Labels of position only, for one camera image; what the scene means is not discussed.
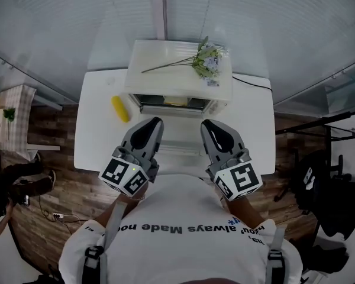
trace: flower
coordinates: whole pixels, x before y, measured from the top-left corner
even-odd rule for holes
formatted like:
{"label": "flower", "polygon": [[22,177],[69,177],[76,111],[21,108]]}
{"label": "flower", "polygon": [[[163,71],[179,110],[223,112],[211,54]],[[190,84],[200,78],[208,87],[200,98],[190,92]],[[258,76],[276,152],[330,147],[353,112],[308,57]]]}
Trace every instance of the flower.
{"label": "flower", "polygon": [[208,42],[208,36],[206,36],[205,39],[199,43],[197,54],[195,56],[188,57],[178,62],[147,69],[142,71],[142,73],[168,66],[191,65],[201,78],[206,81],[211,81],[211,83],[216,83],[211,79],[218,76],[220,73],[218,66],[224,52],[225,50],[223,47]]}

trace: person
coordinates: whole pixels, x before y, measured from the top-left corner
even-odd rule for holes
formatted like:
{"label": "person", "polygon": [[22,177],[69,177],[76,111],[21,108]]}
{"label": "person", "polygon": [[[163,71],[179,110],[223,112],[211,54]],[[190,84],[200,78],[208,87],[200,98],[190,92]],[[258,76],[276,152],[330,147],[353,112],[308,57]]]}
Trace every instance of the person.
{"label": "person", "polygon": [[[148,185],[134,198],[120,194],[67,240],[59,260],[66,284],[82,283],[85,251],[102,246],[118,201],[127,207],[105,252],[108,283],[265,283],[276,226],[246,197],[227,202],[229,213],[213,187],[200,178],[159,175]],[[284,240],[282,254],[288,270],[285,283],[300,283],[297,249]]]}
{"label": "person", "polygon": [[0,235],[11,218],[14,205],[22,203],[26,196],[43,195],[54,188],[54,170],[38,181],[21,180],[18,184],[13,184],[20,177],[37,175],[42,171],[41,157],[37,154],[34,163],[10,165],[0,172],[0,216],[4,215],[0,220]]}

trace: green plant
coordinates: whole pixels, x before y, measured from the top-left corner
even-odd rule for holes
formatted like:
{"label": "green plant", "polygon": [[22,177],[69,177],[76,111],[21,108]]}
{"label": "green plant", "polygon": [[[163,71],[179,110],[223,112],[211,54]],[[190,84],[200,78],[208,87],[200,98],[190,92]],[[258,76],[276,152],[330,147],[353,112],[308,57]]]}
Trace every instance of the green plant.
{"label": "green plant", "polygon": [[15,111],[15,108],[8,108],[3,110],[4,118],[7,119],[9,122],[13,122]]}

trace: plaid cloth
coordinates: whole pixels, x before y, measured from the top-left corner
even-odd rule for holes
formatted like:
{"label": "plaid cloth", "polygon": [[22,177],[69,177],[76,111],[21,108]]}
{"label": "plaid cloth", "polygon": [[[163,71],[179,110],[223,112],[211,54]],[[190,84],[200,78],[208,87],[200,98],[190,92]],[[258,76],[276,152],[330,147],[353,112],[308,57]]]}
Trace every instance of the plaid cloth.
{"label": "plaid cloth", "polygon": [[16,86],[0,93],[0,108],[16,109],[13,122],[6,119],[2,122],[0,149],[15,151],[29,161],[31,160],[27,151],[29,114],[35,93],[34,88],[26,85]]}

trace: white table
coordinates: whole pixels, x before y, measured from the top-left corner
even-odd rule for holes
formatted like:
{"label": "white table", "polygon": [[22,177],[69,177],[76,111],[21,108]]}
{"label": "white table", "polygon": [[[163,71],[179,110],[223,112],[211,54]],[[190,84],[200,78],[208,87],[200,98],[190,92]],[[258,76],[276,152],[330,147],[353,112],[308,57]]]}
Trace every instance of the white table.
{"label": "white table", "polygon": [[[121,144],[126,131],[139,121],[151,117],[140,114],[139,109],[122,96],[131,117],[123,123],[111,104],[111,98],[119,95],[126,76],[125,69],[89,72],[85,75],[80,95],[78,119],[75,134],[76,168],[99,172],[116,146]],[[268,79],[238,75],[247,82],[270,87]],[[202,120],[158,116],[164,121],[162,142],[201,140]],[[212,118],[236,129],[250,150],[255,168],[261,174],[275,172],[275,119],[272,93],[268,89],[250,86],[233,79],[233,100],[223,111]],[[208,177],[205,169],[210,164],[202,150],[199,155],[180,156],[157,153],[159,173],[187,173],[197,177]]]}

